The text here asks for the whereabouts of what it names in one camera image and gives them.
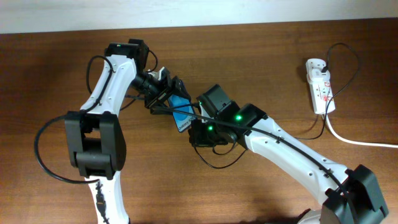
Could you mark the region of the white power strip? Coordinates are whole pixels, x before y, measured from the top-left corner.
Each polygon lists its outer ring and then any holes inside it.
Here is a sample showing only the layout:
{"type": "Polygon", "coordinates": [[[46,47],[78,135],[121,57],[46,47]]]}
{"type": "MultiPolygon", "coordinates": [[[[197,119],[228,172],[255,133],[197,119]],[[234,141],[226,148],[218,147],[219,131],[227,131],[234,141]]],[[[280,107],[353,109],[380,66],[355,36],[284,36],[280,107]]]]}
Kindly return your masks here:
{"type": "MultiPolygon", "coordinates": [[[[319,58],[308,59],[305,63],[306,70],[309,72],[313,69],[323,70],[326,62],[319,58]]],[[[315,114],[331,113],[335,110],[335,103],[332,100],[333,93],[331,90],[330,80],[323,83],[309,84],[312,97],[312,105],[315,114]]]]}

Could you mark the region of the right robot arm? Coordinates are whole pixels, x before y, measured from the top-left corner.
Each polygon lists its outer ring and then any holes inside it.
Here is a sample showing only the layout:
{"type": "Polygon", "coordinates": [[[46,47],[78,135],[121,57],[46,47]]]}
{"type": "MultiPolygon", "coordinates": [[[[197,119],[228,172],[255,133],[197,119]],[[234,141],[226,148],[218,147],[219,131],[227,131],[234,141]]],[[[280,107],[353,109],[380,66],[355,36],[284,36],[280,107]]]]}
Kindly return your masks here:
{"type": "Polygon", "coordinates": [[[351,170],[322,156],[258,107],[239,107],[219,85],[197,100],[201,115],[188,131],[192,146],[239,144],[280,167],[322,206],[304,212],[299,223],[377,224],[388,216],[377,177],[364,165],[351,170]]]}

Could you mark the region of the blue screen Galaxy smartphone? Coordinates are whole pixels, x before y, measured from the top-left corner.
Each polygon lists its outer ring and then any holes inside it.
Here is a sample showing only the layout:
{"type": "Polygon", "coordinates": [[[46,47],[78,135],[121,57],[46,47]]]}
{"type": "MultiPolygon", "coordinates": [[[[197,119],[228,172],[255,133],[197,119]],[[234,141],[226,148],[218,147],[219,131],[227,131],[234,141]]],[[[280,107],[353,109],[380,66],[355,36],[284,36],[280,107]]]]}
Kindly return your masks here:
{"type": "MultiPolygon", "coordinates": [[[[194,114],[193,106],[191,106],[191,101],[185,98],[182,98],[177,95],[172,95],[168,100],[169,106],[178,111],[183,111],[186,113],[191,113],[194,114]]],[[[178,132],[182,133],[186,129],[188,129],[191,126],[191,123],[196,117],[183,114],[183,113],[176,113],[173,112],[173,117],[175,120],[175,124],[177,126],[178,132]]]]}

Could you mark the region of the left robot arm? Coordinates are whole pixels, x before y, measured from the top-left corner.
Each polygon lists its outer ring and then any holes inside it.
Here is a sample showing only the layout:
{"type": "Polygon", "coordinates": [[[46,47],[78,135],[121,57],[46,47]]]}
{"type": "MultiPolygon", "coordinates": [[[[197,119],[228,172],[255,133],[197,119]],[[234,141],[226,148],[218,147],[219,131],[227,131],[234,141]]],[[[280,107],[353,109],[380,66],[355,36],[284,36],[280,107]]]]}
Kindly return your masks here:
{"type": "Polygon", "coordinates": [[[121,191],[126,142],[119,112],[129,88],[144,96],[144,106],[155,114],[171,96],[190,99],[178,77],[166,68],[145,70],[150,50],[143,40],[111,43],[102,58],[102,74],[79,111],[65,119],[70,162],[91,190],[98,223],[130,223],[121,191]]]}

